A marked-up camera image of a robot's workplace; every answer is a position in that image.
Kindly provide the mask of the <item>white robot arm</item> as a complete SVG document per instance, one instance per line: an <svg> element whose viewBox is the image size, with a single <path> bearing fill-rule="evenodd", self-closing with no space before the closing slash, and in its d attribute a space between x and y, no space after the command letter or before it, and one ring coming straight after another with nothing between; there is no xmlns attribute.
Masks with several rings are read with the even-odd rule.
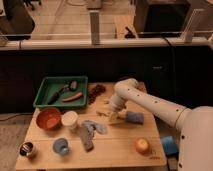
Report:
<svg viewBox="0 0 213 171"><path fill-rule="evenodd" d="M178 171L213 171L213 107L190 109L144 93L138 87L134 78L117 82L110 110L120 112L130 100L150 111L181 132Z"/></svg>

